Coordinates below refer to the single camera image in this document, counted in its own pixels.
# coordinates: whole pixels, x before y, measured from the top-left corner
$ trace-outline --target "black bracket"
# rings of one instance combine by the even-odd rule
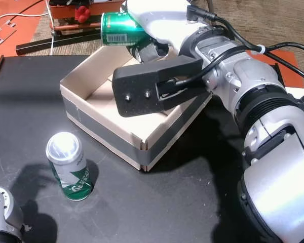
[[[202,59],[178,56],[117,68],[112,77],[112,89],[118,112],[129,117],[168,110],[199,94],[205,93],[205,85],[177,87],[181,77],[190,77],[202,69]]]

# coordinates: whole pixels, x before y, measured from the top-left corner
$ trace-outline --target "cardboard box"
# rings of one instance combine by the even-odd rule
[[[102,47],[66,76],[60,89],[71,121],[136,169],[149,171],[210,95],[205,92],[162,113],[122,117],[112,92],[112,73],[136,63],[125,47]]]

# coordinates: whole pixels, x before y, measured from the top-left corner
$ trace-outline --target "black tabletop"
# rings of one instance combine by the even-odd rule
[[[59,81],[85,57],[9,57],[0,69],[0,186],[22,207],[25,242],[256,242],[237,200],[243,141],[221,102],[139,172],[66,117]],[[95,184],[84,201],[66,199],[48,165],[60,131],[83,143]]]

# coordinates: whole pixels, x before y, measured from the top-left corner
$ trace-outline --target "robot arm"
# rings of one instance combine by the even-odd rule
[[[187,7],[191,20],[200,18],[203,11],[189,7],[185,0],[128,0],[127,7],[150,36],[171,45],[179,56],[117,69],[113,90],[120,114],[169,108],[155,104],[165,104],[162,95],[173,98],[186,90],[198,90],[192,95],[207,90],[219,96],[245,139],[243,156],[248,167],[239,194],[246,214],[267,242],[303,240],[304,103],[289,95],[275,70],[244,52],[225,29],[201,19],[188,21]],[[214,60],[219,61],[211,66]],[[199,81],[191,86],[189,78],[182,81],[178,76],[198,77]],[[124,96],[133,92],[138,98],[125,101]]]

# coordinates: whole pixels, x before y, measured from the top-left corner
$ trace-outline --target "green can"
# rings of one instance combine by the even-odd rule
[[[48,141],[46,156],[65,196],[80,201],[89,196],[92,184],[81,141],[72,133],[55,134]]]
[[[128,13],[101,16],[101,40],[107,46],[133,46],[149,35]]]

